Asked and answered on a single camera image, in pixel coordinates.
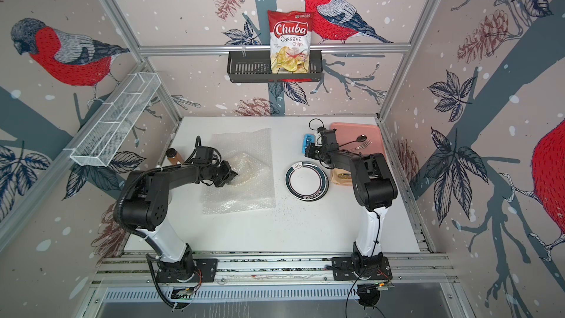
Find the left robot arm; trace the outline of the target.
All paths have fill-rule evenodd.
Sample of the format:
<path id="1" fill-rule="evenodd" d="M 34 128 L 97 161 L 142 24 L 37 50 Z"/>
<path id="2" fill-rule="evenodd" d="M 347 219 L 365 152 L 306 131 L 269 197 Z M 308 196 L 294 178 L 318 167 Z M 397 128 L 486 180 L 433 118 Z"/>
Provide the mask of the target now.
<path id="1" fill-rule="evenodd" d="M 159 269 L 167 276 L 189 279 L 197 272 L 193 251 L 172 228 L 168 218 L 172 189 L 188 184 L 222 186 L 238 176 L 230 164 L 184 163 L 133 172 L 114 208 L 115 222 L 126 232 L 141 238 L 154 251 Z"/>

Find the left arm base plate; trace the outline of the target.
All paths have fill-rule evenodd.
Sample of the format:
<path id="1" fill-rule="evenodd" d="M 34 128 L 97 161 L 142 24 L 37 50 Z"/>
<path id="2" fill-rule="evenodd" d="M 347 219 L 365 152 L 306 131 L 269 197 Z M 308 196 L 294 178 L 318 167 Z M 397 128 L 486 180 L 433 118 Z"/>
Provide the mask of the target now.
<path id="1" fill-rule="evenodd" d="M 219 261 L 217 259 L 194 259 L 188 271 L 176 264 L 159 262 L 156 278 L 159 284 L 209 284 L 215 281 Z"/>

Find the cream dinner plate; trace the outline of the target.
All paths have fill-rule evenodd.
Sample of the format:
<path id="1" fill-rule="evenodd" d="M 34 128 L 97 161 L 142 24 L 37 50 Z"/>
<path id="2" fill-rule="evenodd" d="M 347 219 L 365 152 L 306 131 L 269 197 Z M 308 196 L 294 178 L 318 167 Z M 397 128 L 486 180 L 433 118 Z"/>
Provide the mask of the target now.
<path id="1" fill-rule="evenodd" d="M 229 158 L 231 168 L 238 173 L 230 183 L 232 186 L 248 184 L 264 169 L 264 164 L 248 153 L 235 153 Z"/>

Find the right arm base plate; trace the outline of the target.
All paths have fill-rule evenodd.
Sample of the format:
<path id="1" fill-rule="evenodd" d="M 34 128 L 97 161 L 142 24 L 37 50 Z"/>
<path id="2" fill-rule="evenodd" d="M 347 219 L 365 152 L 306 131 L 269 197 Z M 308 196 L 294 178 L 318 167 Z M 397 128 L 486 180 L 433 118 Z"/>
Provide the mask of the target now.
<path id="1" fill-rule="evenodd" d="M 393 275 L 388 258 L 374 256 L 362 261 L 350 257 L 333 257 L 330 265 L 325 267 L 333 274 L 334 281 L 384 281 L 392 280 Z"/>

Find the bubble wrap sheet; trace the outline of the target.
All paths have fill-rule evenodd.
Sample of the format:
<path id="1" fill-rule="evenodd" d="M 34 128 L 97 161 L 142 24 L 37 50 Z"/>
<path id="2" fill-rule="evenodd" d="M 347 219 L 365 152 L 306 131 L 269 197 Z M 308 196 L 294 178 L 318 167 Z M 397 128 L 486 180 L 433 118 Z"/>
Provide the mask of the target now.
<path id="1" fill-rule="evenodd" d="M 213 134 L 210 145 L 238 175 L 222 188 L 212 185 L 202 191 L 204 215 L 276 207 L 271 129 Z"/>

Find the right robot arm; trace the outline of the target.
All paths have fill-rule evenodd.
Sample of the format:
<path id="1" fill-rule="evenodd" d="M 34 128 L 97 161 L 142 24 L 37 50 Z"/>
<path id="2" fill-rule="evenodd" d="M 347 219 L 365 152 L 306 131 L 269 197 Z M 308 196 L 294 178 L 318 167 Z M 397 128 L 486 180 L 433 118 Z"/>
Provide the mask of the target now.
<path id="1" fill-rule="evenodd" d="M 388 209 L 397 199 L 398 189 L 384 154 L 342 150 L 336 129 L 318 127 L 320 141 L 305 149 L 307 158 L 317 160 L 329 169 L 350 173 L 357 203 L 364 208 L 358 237 L 353 244 L 353 272 L 359 278 L 370 278 L 382 270 L 384 255 L 381 239 Z"/>

